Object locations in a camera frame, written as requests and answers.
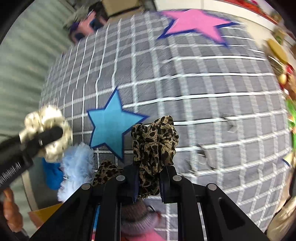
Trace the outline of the blue mesh cloth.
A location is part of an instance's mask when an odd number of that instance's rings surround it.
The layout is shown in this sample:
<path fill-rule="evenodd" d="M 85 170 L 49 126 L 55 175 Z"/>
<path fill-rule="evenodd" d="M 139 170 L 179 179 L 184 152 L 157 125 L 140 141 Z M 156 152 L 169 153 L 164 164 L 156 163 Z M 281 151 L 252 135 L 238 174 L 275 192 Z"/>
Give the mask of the blue mesh cloth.
<path fill-rule="evenodd" d="M 63 181 L 63 171 L 60 163 L 48 163 L 42 158 L 42 166 L 46 185 L 51 190 L 58 190 Z"/>

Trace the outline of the white dotted scrunchie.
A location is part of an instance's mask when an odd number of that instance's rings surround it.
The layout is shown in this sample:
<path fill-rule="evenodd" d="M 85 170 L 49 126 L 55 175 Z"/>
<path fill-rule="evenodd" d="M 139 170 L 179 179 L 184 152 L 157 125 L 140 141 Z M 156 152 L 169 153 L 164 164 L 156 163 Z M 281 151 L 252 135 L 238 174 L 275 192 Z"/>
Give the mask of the white dotted scrunchie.
<path fill-rule="evenodd" d="M 38 152 L 38 155 L 45 158 L 48 163 L 60 162 L 66 149 L 73 144 L 72 129 L 65 120 L 62 111 L 55 105 L 45 105 L 38 111 L 27 114 L 24 126 L 25 128 L 19 133 L 21 143 L 56 126 L 63 130 L 63 134 L 58 140 L 45 145 Z"/>

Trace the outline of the purple brown knit hat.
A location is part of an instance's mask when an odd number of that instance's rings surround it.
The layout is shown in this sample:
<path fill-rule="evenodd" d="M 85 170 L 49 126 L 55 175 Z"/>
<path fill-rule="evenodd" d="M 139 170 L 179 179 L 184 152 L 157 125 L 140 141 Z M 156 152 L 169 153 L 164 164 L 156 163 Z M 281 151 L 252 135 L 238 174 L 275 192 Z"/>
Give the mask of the purple brown knit hat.
<path fill-rule="evenodd" d="M 154 230 L 161 217 L 160 212 L 138 200 L 121 208 L 121 232 L 130 237 L 145 235 Z"/>

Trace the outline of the leopard print scrunchie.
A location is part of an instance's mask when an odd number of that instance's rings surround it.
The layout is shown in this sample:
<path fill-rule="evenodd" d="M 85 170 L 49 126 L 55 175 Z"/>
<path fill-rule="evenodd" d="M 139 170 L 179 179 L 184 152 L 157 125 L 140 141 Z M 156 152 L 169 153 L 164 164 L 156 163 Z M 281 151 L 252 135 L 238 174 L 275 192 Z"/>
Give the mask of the leopard print scrunchie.
<path fill-rule="evenodd" d="M 138 171 L 137 199 L 159 194 L 159 173 L 172 166 L 179 135 L 172 116 L 158 118 L 149 126 L 136 124 L 131 130 L 132 166 Z"/>

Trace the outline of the pink foam sponge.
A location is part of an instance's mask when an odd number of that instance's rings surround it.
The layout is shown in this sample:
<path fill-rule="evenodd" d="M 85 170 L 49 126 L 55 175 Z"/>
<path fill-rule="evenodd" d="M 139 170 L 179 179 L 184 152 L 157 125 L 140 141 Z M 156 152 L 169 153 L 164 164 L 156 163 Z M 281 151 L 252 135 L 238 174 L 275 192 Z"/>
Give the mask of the pink foam sponge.
<path fill-rule="evenodd" d="M 129 236 L 126 234 L 121 235 L 121 241 L 165 241 L 154 230 L 137 236 Z"/>

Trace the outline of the orange printed packet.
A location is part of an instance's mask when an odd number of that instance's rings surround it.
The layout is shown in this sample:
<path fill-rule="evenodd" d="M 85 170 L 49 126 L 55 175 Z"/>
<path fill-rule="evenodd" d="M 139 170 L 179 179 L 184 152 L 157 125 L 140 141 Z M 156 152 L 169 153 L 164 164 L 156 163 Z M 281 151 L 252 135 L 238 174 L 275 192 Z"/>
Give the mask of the orange printed packet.
<path fill-rule="evenodd" d="M 60 207 L 62 203 L 28 212 L 29 218 L 36 228 L 40 228 Z"/>

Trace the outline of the light blue fluffy scrunchie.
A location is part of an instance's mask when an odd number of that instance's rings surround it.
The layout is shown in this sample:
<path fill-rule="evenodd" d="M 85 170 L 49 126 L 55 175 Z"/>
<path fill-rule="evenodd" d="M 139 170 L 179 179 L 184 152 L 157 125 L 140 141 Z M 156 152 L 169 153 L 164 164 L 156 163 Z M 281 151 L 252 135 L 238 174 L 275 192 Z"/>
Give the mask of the light blue fluffy scrunchie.
<path fill-rule="evenodd" d="M 95 175 L 94 152 L 87 144 L 70 146 L 61 162 L 63 181 L 57 192 L 57 199 L 65 202 L 82 184 L 91 184 Z"/>

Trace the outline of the grey-green curtain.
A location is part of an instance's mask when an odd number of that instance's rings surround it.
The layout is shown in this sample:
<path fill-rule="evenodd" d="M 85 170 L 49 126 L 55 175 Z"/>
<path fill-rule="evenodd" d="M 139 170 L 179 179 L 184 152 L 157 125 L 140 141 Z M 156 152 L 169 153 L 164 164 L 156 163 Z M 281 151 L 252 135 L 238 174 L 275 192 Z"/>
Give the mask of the grey-green curtain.
<path fill-rule="evenodd" d="M 57 104 L 75 50 L 64 28 L 74 13 L 67 1 L 33 1 L 1 42 L 1 140 L 17 135 L 27 114 Z"/>

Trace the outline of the grey grid carpet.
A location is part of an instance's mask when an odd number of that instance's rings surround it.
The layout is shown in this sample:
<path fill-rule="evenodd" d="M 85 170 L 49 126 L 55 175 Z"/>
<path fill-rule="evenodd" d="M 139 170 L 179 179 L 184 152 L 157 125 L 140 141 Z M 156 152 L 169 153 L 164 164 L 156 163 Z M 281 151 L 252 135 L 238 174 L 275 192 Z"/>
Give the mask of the grey grid carpet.
<path fill-rule="evenodd" d="M 170 19 L 143 13 L 108 24 L 69 48 L 49 71 L 40 105 L 54 104 L 89 143 L 87 111 L 114 89 L 146 124 L 173 117 L 177 172 L 217 184 L 265 231 L 285 186 L 287 110 L 264 53 L 242 23 L 220 29 L 225 46 L 198 33 L 161 38 Z"/>

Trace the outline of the pink plastic stool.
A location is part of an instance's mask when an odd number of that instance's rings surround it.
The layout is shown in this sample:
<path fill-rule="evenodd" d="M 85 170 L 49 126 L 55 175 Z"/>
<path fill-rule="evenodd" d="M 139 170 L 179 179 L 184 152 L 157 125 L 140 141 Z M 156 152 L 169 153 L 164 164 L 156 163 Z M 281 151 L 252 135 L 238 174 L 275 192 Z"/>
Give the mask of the pink plastic stool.
<path fill-rule="evenodd" d="M 69 38 L 77 43 L 83 38 L 93 35 L 98 29 L 102 28 L 107 20 L 95 11 L 91 11 L 84 20 L 76 21 L 70 25 Z"/>

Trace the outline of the folding chair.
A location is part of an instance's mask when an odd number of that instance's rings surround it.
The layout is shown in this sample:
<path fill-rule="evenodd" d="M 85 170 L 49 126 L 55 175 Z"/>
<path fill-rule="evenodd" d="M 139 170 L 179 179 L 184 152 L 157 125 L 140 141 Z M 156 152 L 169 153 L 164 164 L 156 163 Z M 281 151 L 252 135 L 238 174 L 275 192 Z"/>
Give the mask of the folding chair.
<path fill-rule="evenodd" d="M 140 6 L 139 1 L 137 0 L 102 0 L 101 2 L 108 16 L 137 9 Z"/>

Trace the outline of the red low shelf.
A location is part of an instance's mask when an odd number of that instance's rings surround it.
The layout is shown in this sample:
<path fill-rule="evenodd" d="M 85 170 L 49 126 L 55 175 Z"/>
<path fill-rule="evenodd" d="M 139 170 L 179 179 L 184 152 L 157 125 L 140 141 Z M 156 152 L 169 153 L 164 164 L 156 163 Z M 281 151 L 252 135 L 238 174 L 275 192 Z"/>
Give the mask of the red low shelf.
<path fill-rule="evenodd" d="M 243 7 L 245 9 L 251 10 L 255 13 L 258 13 L 264 17 L 267 17 L 269 20 L 272 20 L 276 23 L 283 21 L 285 27 L 294 31 L 295 29 L 295 16 L 289 16 L 276 1 L 226 1 L 227 3 L 234 4 L 236 6 Z"/>

